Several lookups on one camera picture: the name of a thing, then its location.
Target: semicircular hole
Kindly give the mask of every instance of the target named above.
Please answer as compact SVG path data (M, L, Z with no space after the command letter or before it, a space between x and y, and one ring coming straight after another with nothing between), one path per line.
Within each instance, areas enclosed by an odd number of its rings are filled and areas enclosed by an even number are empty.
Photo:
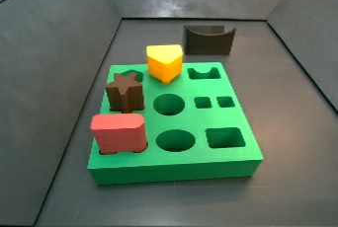
M187 68L188 78L191 80L207 80L207 79L220 79L220 74L216 67L211 67L207 72L198 72L194 68Z
M158 136L156 143L168 152L182 152L194 146L195 137L186 130L171 129Z
M163 115L176 115L184 109L184 100L174 94L164 94L154 101L155 111Z

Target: foam block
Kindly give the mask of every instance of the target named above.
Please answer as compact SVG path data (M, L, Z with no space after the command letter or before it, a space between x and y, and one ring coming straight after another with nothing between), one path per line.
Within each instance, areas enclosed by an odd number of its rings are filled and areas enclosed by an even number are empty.
M184 26L184 54L230 55L235 33L224 26Z
M148 66L113 65L113 73L143 75L148 147L99 154L92 142L88 170L100 185L252 176L263 160L239 100L220 63L183 63L167 85ZM101 114L111 114L107 96Z
M131 113L144 109L143 84L136 80L138 73L115 73L113 82L105 85L111 111Z
M179 44L147 46L148 72L164 84L182 72L183 51Z
M91 130L100 154L143 152L147 148L144 118L138 113L97 114Z

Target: gray floor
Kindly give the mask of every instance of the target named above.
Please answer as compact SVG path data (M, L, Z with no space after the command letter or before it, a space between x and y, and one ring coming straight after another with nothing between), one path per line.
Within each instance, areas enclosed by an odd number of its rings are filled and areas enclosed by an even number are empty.
M99 187L85 170L88 129L111 64L146 45L182 43L183 25L238 29L222 61L266 160L251 178ZM87 99L40 226L338 225L338 117L264 22L123 21Z

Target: green shape sorter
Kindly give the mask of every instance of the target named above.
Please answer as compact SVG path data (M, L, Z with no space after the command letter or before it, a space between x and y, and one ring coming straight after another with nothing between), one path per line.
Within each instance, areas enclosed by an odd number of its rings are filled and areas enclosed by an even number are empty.
M220 63L183 63L164 85L148 65L113 65L143 82L148 148L101 155L93 139L88 170L100 185L252 176L263 155ZM109 112L104 93L101 114Z

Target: yellow block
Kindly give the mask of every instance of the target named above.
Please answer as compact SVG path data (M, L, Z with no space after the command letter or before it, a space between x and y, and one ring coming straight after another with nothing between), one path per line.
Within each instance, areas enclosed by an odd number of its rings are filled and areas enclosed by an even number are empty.
M183 51L179 44L147 46L148 72L164 84L182 72Z

